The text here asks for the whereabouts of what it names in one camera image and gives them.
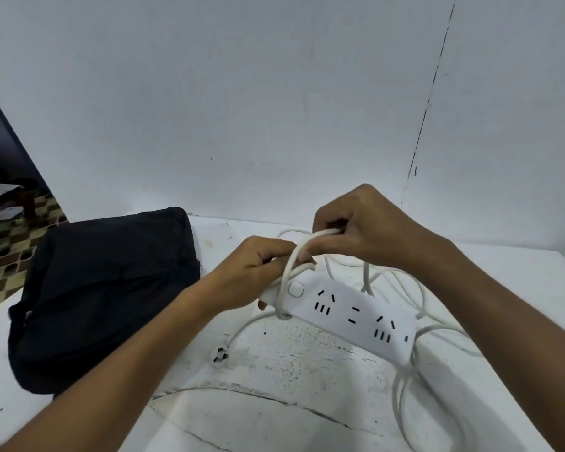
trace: black bag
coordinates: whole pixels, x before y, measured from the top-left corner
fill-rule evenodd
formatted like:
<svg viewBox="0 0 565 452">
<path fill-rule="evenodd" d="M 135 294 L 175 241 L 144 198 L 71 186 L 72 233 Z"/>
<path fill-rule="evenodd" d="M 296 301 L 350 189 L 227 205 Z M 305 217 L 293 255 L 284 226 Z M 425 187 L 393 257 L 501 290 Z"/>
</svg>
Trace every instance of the black bag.
<svg viewBox="0 0 565 452">
<path fill-rule="evenodd" d="M 60 394 L 199 280 L 181 208 L 64 224 L 36 249 L 9 309 L 22 388 Z"/>
</svg>

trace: right hand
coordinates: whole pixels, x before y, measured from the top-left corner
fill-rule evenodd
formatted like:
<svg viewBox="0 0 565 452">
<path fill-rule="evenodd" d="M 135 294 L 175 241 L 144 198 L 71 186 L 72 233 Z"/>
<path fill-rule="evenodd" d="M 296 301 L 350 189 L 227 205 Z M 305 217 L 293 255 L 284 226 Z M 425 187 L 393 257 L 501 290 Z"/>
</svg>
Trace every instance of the right hand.
<svg viewBox="0 0 565 452">
<path fill-rule="evenodd" d="M 345 231 L 312 240 L 301 258 L 342 254 L 411 272 L 424 251 L 444 240 L 409 218 L 370 184 L 318 209 L 312 231 L 334 227 Z"/>
</svg>

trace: white table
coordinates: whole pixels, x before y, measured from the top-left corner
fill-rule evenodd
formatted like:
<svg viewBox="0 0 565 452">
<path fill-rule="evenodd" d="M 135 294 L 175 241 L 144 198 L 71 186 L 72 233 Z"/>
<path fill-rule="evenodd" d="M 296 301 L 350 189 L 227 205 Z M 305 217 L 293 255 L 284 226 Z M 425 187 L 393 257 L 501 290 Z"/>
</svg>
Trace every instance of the white table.
<svg viewBox="0 0 565 452">
<path fill-rule="evenodd" d="M 279 225 L 191 217 L 203 273 L 245 237 L 274 236 Z M 557 252 L 460 244 L 515 293 L 565 328 L 565 259 Z M 333 264 L 359 287 L 362 272 Z M 384 281 L 375 293 L 407 306 Z M 7 360 L 7 308 L 0 305 L 0 444 L 50 402 L 17 386 Z M 451 316 L 436 299 L 433 310 Z M 395 368 L 299 320 L 263 319 L 234 342 L 227 367 L 207 364 L 256 306 L 223 313 L 190 344 L 164 378 L 122 450 L 140 451 L 407 451 L 392 414 Z M 478 451 L 550 451 L 474 345 L 452 333 L 423 338 L 425 372 L 468 422 Z M 414 385 L 408 429 L 431 451 L 447 451 L 455 432 Z"/>
</svg>

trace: power strip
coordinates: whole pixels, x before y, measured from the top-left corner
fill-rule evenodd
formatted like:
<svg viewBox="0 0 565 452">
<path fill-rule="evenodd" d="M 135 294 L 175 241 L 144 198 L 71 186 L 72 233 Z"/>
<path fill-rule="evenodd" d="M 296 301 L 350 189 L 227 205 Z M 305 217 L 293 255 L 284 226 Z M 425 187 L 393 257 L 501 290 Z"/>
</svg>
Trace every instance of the power strip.
<svg viewBox="0 0 565 452">
<path fill-rule="evenodd" d="M 260 300 L 274 306 L 278 286 Z M 392 363 L 406 365 L 414 345 L 414 314 L 314 271 L 289 281 L 283 311 Z"/>
</svg>

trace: checkered floor tile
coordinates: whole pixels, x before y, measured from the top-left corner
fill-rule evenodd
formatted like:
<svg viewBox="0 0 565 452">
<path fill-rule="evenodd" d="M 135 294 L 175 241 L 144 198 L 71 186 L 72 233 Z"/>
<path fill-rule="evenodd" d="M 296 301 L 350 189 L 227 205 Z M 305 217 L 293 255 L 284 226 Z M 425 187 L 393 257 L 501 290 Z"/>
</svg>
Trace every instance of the checkered floor tile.
<svg viewBox="0 0 565 452">
<path fill-rule="evenodd" d="M 24 219 L 0 222 L 0 303 L 23 287 L 30 259 L 46 231 L 67 222 L 52 196 L 36 197 L 35 210 L 46 220 L 43 227 L 29 228 Z"/>
</svg>

